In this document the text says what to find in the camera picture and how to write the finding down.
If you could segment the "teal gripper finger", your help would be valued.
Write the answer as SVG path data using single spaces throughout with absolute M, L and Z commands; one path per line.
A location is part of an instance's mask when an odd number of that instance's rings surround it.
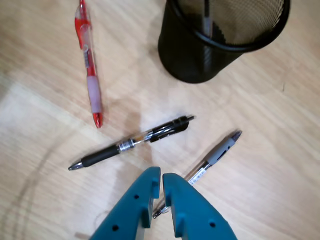
M 161 169 L 147 168 L 108 213 L 91 240 L 143 240 L 151 227 L 153 203 L 160 196 Z
M 193 186 L 175 173 L 162 176 L 174 236 L 183 240 L 235 240 L 229 223 Z

